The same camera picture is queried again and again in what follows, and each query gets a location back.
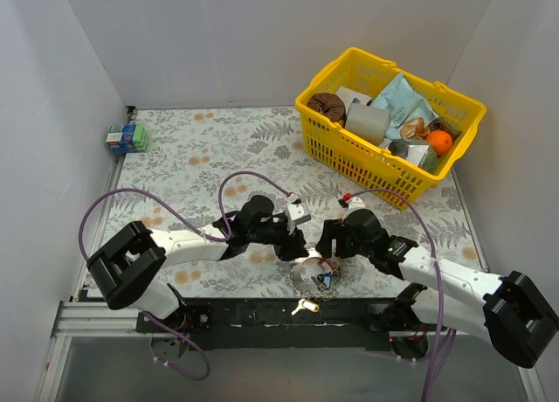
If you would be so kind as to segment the steel disc with keyrings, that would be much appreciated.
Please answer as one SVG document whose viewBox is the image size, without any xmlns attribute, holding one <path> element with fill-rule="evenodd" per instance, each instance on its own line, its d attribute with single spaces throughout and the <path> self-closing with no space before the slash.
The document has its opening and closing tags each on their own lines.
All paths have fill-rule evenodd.
<svg viewBox="0 0 559 402">
<path fill-rule="evenodd" d="M 306 258 L 298 258 L 289 262 L 289 280 L 292 288 L 304 296 L 323 297 L 331 295 L 335 291 L 335 283 L 342 276 L 342 260 L 335 255 L 327 259 L 329 266 L 321 264 L 322 257 L 314 247 L 308 247 L 308 256 Z M 328 291 L 320 291 L 311 280 L 312 276 L 318 274 L 331 273 L 332 287 Z"/>
</svg>

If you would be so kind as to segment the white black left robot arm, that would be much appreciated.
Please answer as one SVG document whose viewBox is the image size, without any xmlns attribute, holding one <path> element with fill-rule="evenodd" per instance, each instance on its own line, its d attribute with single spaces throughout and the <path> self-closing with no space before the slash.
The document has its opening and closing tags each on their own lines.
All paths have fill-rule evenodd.
<svg viewBox="0 0 559 402">
<path fill-rule="evenodd" d="M 185 304 L 178 291 L 156 279 L 161 269 L 228 260 L 250 244 L 272 246 L 282 261 L 307 257 L 298 225 L 310 219 L 307 205 L 299 199 L 276 213 L 269 198 L 255 195 L 239 211 L 228 212 L 199 234 L 150 230 L 141 221 L 131 222 L 92 254 L 86 266 L 110 309 L 147 311 L 164 330 L 175 332 L 185 324 Z"/>
</svg>

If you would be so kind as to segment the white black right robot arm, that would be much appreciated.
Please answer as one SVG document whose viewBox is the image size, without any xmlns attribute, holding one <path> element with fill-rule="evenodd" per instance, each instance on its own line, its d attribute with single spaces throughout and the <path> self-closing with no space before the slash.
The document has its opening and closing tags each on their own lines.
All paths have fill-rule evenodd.
<svg viewBox="0 0 559 402">
<path fill-rule="evenodd" d="M 486 341 L 506 360 L 532 368 L 558 332 L 558 315 L 525 274 L 491 274 L 437 260 L 416 242 L 391 236 L 368 209 L 327 220 L 316 245 L 324 258 L 362 256 L 408 281 L 394 301 L 397 323 L 439 323 Z"/>
</svg>

